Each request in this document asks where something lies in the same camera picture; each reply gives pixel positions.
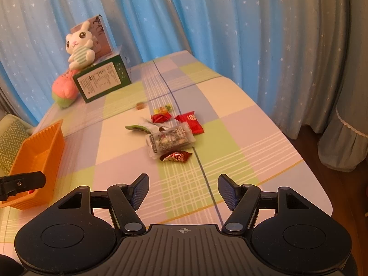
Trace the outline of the dark red foil candy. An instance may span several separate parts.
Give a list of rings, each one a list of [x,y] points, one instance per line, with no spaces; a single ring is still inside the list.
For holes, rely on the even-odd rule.
[[[176,163],[186,163],[188,159],[192,156],[192,153],[188,151],[176,150],[169,151],[168,153],[161,155],[160,161],[172,161]]]

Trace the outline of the green white snack bag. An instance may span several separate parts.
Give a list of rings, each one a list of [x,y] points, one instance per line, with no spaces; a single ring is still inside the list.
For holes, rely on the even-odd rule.
[[[154,134],[168,130],[169,126],[166,126],[162,123],[153,123],[146,118],[141,118],[137,123],[125,126],[125,129],[130,131],[145,132],[147,134]]]

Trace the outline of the clear grey snack pack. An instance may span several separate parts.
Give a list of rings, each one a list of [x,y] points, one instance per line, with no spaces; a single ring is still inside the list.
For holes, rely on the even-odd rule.
[[[187,122],[180,123],[163,132],[147,134],[145,140],[148,155],[154,160],[169,151],[176,151],[196,141]]]

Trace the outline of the small red candy packet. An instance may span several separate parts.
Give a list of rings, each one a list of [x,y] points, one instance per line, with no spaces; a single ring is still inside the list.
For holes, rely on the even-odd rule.
[[[172,118],[169,112],[156,113],[151,116],[153,123],[166,123]]]

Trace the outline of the small brown candy cube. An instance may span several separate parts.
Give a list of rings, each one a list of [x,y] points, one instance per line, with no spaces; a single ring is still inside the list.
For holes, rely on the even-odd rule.
[[[145,102],[138,102],[137,104],[136,104],[136,109],[137,110],[143,110],[145,107],[146,107],[146,103]]]

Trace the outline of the red snack packet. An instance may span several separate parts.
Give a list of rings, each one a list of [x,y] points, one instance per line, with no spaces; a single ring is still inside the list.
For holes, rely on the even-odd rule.
[[[180,123],[187,122],[193,135],[199,135],[199,134],[204,133],[204,129],[199,123],[199,121],[196,119],[194,111],[187,112],[181,115],[177,115],[175,119],[179,121]]]

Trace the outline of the yellow green candy packet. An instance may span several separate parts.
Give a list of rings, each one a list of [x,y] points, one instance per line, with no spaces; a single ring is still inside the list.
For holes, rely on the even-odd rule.
[[[153,109],[153,113],[156,114],[164,114],[170,113],[172,111],[172,106],[170,104],[166,104]]]

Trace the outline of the orange plastic tray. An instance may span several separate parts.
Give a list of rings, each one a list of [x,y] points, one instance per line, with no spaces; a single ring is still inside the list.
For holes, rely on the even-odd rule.
[[[61,129],[62,123],[63,121],[59,120],[27,138],[21,145],[11,168],[12,174],[43,172],[46,177],[45,186],[33,190],[32,193],[19,193],[7,201],[2,201],[2,208],[9,206],[26,210],[51,202],[66,145]]]

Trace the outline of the checkered tablecloth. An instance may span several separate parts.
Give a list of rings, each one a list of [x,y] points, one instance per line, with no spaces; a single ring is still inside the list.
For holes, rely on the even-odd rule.
[[[93,102],[52,106],[23,142],[12,173],[41,171],[47,181],[1,207],[2,254],[15,257],[18,230],[75,188],[105,191],[141,174],[150,182],[138,210],[146,225],[222,225],[230,215],[222,174],[265,191],[289,186],[332,213],[300,154],[232,80],[188,51],[137,65],[129,77]]]

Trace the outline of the pink starfish plush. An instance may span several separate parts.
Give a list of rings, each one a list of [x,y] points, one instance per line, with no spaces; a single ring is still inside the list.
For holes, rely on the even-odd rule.
[[[67,108],[75,102],[79,91],[73,76],[78,72],[78,70],[67,69],[53,82],[52,98],[60,108]]]

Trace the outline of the grey lace-trim fabric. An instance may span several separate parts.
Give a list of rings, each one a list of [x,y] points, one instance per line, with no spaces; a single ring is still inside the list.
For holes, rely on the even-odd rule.
[[[333,49],[332,68],[313,78],[301,122],[322,135],[322,164],[344,172],[367,158],[367,38],[352,33],[347,43]]]

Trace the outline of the green carton box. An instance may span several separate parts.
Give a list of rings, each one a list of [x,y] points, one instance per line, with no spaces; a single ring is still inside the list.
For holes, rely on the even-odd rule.
[[[73,76],[86,104],[131,84],[122,46]]]

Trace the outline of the brown printed box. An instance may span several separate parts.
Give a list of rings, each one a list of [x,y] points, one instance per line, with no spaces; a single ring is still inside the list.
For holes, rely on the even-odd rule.
[[[94,63],[96,63],[99,59],[110,54],[113,48],[110,43],[109,35],[107,34],[103,17],[99,14],[90,17],[87,21],[89,22],[88,32],[91,33],[91,36],[87,35],[87,37],[92,39],[94,43],[91,49],[95,53]]]

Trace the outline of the white bunny plush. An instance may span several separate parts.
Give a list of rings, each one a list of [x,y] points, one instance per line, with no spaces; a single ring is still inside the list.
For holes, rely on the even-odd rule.
[[[78,31],[66,35],[66,51],[70,55],[68,58],[70,70],[82,70],[95,60],[95,51],[92,49],[93,35],[89,28],[90,22],[85,21]]]

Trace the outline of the blue star curtain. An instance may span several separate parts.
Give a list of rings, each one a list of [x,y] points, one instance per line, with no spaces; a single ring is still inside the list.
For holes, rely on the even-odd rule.
[[[367,124],[367,0],[1,0],[1,97],[36,124],[66,35],[101,15],[132,67],[178,51],[230,78],[289,137]]]

